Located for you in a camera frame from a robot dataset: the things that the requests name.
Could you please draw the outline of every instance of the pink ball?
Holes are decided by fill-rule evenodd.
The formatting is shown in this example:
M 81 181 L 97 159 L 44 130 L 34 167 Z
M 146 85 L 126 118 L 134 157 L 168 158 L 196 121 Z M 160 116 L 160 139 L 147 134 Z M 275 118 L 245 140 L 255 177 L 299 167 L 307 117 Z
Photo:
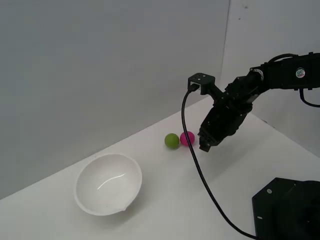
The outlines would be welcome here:
M 191 144 L 194 144 L 194 142 L 196 140 L 195 135 L 192 132 L 188 131 L 188 136 L 189 136 Z M 181 135 L 180 135 L 180 142 L 182 143 L 183 146 L 188 147 L 187 138 L 186 138 L 186 135 L 184 132 L 181 133 Z

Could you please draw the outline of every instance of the bowl rim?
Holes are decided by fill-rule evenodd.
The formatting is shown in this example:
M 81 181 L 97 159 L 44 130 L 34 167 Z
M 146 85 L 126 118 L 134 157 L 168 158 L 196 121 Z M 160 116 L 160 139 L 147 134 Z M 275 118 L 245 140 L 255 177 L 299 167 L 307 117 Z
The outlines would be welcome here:
M 105 156 L 109 156 L 109 155 L 120 155 L 120 156 L 123 156 L 123 157 L 131 160 L 131 161 L 133 162 L 133 164 L 135 165 L 135 168 L 136 168 L 137 171 L 138 171 L 139 182 L 138 182 L 138 186 L 136 187 L 133 196 L 131 197 L 131 199 L 129 199 L 129 200 L 127 201 L 127 203 L 126 203 L 126 205 L 125 205 L 124 207 L 118 208 L 118 209 L 111 209 L 111 210 L 107 210 L 107 211 L 104 211 L 104 212 L 95 212 L 95 211 L 92 211 L 92 210 L 86 208 L 86 207 L 80 202 L 80 200 L 78 199 L 78 194 L 77 194 L 78 180 L 79 180 L 79 177 L 81 176 L 81 174 L 83 173 L 83 171 L 84 171 L 92 162 L 94 162 L 95 160 L 97 160 L 97 159 L 99 159 L 99 158 L 102 158 L 102 157 L 105 157 Z M 134 199 L 137 197 L 137 195 L 138 195 L 138 193 L 139 193 L 139 191 L 140 191 L 141 185 L 142 185 L 142 172 L 141 172 L 141 168 L 140 168 L 139 164 L 137 163 L 137 161 L 136 161 L 135 159 L 133 159 L 131 156 L 126 155 L 126 154 L 123 154 L 123 153 L 116 153 L 116 152 L 103 153 L 103 154 L 95 155 L 94 158 L 93 158 L 92 160 L 90 160 L 90 161 L 82 168 L 82 170 L 80 171 L 80 173 L 77 175 L 76 180 L 75 180 L 75 184 L 74 184 L 74 187 L 73 187 L 73 197 L 74 197 L 74 200 L 75 200 L 75 202 L 77 203 L 77 205 L 78 205 L 83 211 L 85 211 L 86 213 L 91 214 L 91 215 L 95 215 L 95 216 L 107 216 L 107 215 L 115 214 L 115 213 L 118 213 L 118 212 L 121 212 L 121 211 L 126 210 L 127 207 L 128 207 L 128 206 L 134 201 Z

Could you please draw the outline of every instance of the white wall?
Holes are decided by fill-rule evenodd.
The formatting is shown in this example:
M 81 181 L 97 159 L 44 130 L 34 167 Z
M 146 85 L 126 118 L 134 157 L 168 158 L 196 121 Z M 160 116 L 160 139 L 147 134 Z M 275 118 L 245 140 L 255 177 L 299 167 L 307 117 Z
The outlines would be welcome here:
M 320 52 L 319 9 L 318 0 L 231 0 L 221 86 L 276 55 Z M 320 104 L 320 89 L 305 97 Z M 253 113 L 320 157 L 320 109 L 302 103 L 297 91 L 270 90 Z
M 179 111 L 190 75 L 219 78 L 228 7 L 0 0 L 0 199 Z

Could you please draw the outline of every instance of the green ball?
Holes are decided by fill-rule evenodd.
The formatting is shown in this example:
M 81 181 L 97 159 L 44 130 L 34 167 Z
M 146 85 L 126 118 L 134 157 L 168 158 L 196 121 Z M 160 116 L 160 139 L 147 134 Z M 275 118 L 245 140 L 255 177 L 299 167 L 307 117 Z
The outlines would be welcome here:
M 165 136 L 164 143 L 170 149 L 177 149 L 179 147 L 180 140 L 177 134 L 169 133 Z

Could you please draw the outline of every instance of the table surface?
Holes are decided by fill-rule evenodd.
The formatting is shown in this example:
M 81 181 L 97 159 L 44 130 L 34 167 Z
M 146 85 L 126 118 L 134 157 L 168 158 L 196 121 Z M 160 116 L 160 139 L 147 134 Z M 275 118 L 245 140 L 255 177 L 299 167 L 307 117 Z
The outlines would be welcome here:
M 185 111 L 189 131 L 212 107 L 210 98 Z M 211 202 L 187 147 L 169 150 L 168 133 L 182 133 L 180 112 L 0 200 L 1 240 L 194 240 L 247 239 L 235 232 Z M 195 153 L 227 216 L 254 233 L 251 198 L 273 178 L 320 181 L 320 160 L 257 117 L 210 152 Z M 124 212 L 93 216 L 74 201 L 81 169 L 104 153 L 125 153 L 141 167 L 139 195 Z

